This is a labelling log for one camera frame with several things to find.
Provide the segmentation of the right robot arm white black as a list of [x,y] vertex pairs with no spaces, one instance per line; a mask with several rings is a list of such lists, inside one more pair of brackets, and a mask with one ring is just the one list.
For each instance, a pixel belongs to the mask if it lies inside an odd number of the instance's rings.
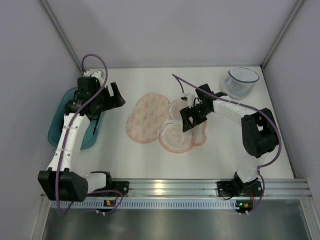
[[231,197],[257,192],[261,187],[258,181],[259,166],[280,142],[272,112],[268,108],[255,110],[228,100],[226,93],[214,93],[208,84],[197,87],[195,92],[196,97],[187,94],[182,97],[187,102],[187,106],[179,111],[183,132],[189,132],[204,123],[211,113],[220,114],[241,128],[245,149],[243,162],[232,180],[218,182],[219,194]]

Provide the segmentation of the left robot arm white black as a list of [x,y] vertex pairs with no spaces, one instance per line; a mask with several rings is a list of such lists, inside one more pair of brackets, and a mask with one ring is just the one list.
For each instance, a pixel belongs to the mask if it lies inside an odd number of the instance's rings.
[[38,173],[46,196],[51,201],[82,202],[90,194],[108,190],[112,177],[108,171],[92,171],[80,175],[76,168],[88,129],[97,123],[101,114],[126,103],[116,82],[107,86],[100,72],[80,76],[73,95],[63,103],[60,138],[54,156],[46,170]]

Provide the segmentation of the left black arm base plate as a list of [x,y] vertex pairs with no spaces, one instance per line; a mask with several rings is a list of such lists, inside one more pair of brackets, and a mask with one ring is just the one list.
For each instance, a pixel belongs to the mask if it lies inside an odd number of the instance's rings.
[[106,190],[117,190],[124,197],[127,196],[129,192],[129,186],[130,183],[128,181],[113,181],[112,183],[108,183],[105,187],[98,189],[98,191],[102,191],[101,193],[98,193],[99,196],[111,196],[111,197],[119,197],[120,195],[116,192],[106,192]]

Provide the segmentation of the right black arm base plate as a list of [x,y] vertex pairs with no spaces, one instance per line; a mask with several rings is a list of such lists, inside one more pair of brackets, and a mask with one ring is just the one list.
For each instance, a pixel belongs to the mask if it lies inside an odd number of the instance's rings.
[[248,184],[236,183],[233,180],[218,181],[217,194],[224,199],[234,197],[260,197],[263,187],[260,181],[253,181]]

